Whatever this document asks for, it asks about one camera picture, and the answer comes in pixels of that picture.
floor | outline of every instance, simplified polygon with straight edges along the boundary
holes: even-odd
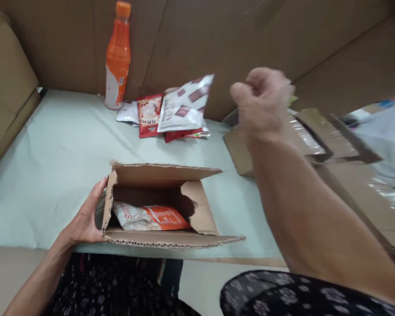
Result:
[[[0,315],[44,253],[43,250],[0,247]],[[185,260],[179,297],[202,315],[222,315],[218,301],[222,286],[233,276],[251,269],[266,267]]]

light green cloth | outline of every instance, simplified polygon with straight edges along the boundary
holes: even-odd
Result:
[[[280,257],[253,180],[239,176],[223,141],[221,123],[211,136],[164,142],[139,139],[139,129],[116,122],[100,96],[49,90],[0,161],[0,246],[48,249],[75,216],[92,186],[116,159],[220,168],[203,180],[221,234],[246,241],[198,250],[82,244],[78,251],[164,258]]]

fist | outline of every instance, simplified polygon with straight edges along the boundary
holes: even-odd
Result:
[[[230,94],[237,103],[239,122],[246,138],[282,138],[282,121],[294,86],[281,71],[255,68]]]

orange snack bag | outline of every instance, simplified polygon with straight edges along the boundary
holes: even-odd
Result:
[[[136,207],[114,201],[113,212],[124,230],[181,230],[191,226],[170,206]]]
[[[152,137],[161,134],[157,132],[161,103],[162,94],[137,99],[139,138]]]

plastic bottle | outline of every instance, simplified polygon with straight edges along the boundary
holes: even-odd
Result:
[[[115,7],[113,35],[107,49],[107,86],[105,105],[117,110],[123,105],[124,88],[130,66],[130,4],[118,1]]]

